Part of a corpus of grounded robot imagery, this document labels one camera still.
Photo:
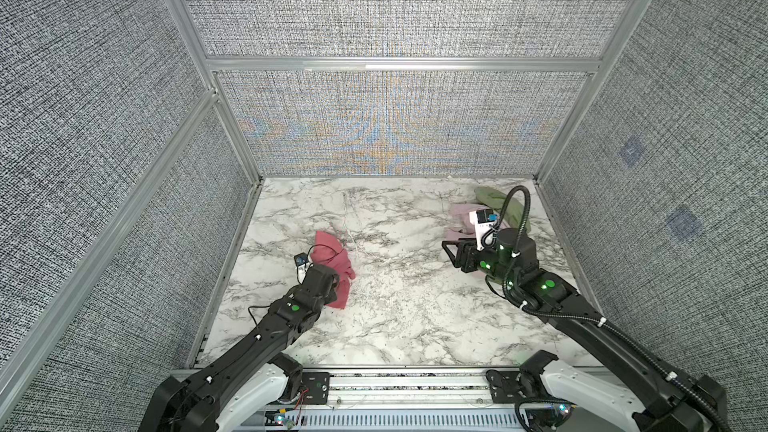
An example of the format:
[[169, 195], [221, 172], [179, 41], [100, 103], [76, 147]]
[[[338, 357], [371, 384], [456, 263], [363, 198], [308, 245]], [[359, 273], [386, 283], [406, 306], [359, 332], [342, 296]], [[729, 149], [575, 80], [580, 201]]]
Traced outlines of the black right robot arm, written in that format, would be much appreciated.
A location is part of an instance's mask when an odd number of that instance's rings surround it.
[[624, 431], [729, 430], [727, 396], [718, 382], [695, 378], [640, 345], [573, 285], [542, 268], [526, 234], [506, 228], [483, 249], [471, 238], [441, 246], [455, 268], [484, 273], [492, 292], [571, 338], [615, 378], [580, 373], [544, 351], [520, 366], [514, 385], [490, 375], [493, 391], [514, 404], [524, 430], [556, 428], [574, 408]]

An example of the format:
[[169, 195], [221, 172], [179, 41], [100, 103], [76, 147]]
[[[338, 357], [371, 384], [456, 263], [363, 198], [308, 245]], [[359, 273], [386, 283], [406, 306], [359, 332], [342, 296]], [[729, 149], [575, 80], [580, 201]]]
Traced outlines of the dark pink cloth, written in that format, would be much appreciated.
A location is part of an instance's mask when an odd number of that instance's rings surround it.
[[313, 263], [328, 266], [339, 275], [339, 283], [336, 286], [337, 299], [329, 306], [335, 309], [345, 309], [352, 282], [356, 278], [346, 248], [332, 234], [317, 231], [309, 257]]

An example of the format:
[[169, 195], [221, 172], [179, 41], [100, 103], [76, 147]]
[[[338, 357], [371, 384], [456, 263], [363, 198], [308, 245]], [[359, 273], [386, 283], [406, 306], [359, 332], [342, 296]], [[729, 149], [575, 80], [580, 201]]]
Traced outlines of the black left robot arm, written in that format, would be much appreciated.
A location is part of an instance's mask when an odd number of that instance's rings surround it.
[[232, 431], [284, 394], [290, 374], [274, 363], [336, 300], [337, 272], [312, 265], [304, 280], [272, 302], [255, 327], [207, 367], [155, 390], [141, 431]]

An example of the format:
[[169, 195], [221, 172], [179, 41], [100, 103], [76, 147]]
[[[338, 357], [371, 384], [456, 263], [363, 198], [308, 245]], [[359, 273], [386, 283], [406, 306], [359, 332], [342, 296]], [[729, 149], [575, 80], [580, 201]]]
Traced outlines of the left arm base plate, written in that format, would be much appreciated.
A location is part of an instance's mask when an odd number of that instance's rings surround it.
[[298, 405], [326, 405], [330, 392], [331, 374], [328, 372], [305, 372], [290, 377], [286, 391], [271, 405], [297, 407]]

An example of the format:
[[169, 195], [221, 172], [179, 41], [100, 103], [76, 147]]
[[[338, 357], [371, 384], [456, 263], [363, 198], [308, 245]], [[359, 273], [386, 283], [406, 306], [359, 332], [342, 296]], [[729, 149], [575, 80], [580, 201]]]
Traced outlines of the green cloth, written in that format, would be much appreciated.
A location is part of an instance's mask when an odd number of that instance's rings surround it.
[[[474, 189], [476, 200], [495, 212], [500, 212], [506, 200], [506, 193], [495, 188], [480, 186]], [[508, 226], [518, 227], [524, 212], [524, 203], [512, 197], [504, 212], [504, 222]]]

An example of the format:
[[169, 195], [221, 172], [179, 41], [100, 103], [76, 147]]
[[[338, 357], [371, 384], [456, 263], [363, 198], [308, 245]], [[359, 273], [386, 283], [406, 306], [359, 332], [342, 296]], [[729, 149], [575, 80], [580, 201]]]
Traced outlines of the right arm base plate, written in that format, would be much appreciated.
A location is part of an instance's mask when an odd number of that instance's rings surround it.
[[540, 378], [526, 370], [488, 369], [485, 379], [494, 404], [513, 404], [534, 398], [541, 389]]

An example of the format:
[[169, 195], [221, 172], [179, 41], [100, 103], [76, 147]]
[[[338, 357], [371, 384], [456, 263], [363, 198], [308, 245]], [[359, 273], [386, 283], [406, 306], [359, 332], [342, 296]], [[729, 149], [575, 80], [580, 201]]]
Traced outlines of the light pink cloth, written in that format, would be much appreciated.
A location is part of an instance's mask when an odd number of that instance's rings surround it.
[[448, 241], [457, 241], [463, 238], [476, 239], [475, 226], [470, 221], [470, 213], [484, 209], [482, 204], [454, 204], [449, 208], [449, 216], [460, 222], [458, 227], [448, 228], [445, 231], [444, 239]]

